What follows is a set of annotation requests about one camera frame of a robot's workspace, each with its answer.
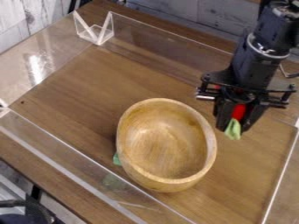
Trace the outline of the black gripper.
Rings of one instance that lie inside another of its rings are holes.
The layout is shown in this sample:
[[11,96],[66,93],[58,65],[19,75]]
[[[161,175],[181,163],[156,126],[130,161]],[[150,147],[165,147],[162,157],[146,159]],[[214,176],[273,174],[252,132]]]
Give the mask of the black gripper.
[[268,107],[285,108],[289,96],[294,92],[294,84],[280,81],[277,78],[270,80],[266,88],[242,87],[236,83],[232,72],[224,69],[201,76],[200,86],[196,87],[196,98],[214,101],[212,114],[220,131],[228,127],[236,103],[241,103],[245,111],[240,119],[240,131],[245,132]]

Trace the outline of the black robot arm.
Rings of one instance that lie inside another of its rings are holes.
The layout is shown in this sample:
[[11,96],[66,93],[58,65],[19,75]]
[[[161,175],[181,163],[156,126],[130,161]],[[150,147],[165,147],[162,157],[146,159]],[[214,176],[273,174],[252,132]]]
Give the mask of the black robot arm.
[[228,67],[205,73],[196,97],[213,101],[216,128],[248,131],[269,108],[284,108],[292,84],[274,84],[276,70],[299,46],[299,0],[261,0],[256,28],[237,42]]

